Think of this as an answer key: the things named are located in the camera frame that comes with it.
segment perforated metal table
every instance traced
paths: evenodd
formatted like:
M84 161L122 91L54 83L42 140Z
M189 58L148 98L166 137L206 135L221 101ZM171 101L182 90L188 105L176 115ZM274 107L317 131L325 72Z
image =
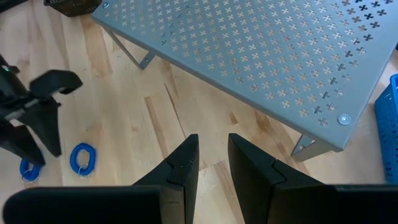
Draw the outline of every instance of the perforated metal table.
M93 18L141 69L158 55L300 131L300 161L344 149L398 41L398 0L113 0Z

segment metal tabletop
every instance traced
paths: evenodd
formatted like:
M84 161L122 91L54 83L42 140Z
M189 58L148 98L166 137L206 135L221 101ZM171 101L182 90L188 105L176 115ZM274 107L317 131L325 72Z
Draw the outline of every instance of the metal tabletop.
M108 2L105 29L335 151L398 41L397 0Z

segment blue coiled cable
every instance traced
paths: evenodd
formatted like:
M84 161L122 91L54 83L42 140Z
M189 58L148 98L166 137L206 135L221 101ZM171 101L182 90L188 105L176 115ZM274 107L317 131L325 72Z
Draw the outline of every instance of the blue coiled cable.
M77 162L77 156L79 155L79 152L82 150L87 151L88 154L90 155L86 168L83 168ZM73 171L75 171L75 173L81 176L89 175L94 170L95 162L96 162L96 150L93 146L87 143L80 143L72 150L72 153L70 154L70 167L72 168Z
M32 170L29 170L29 161L22 159L21 164L19 165L19 173L23 179L33 182L39 178L41 168L42 166L33 165Z

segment blue plastic crate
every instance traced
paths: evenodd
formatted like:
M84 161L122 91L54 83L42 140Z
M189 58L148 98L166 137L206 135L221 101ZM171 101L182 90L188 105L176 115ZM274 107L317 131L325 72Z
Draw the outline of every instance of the blue plastic crate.
M398 184L398 74L374 103L377 127L388 183Z

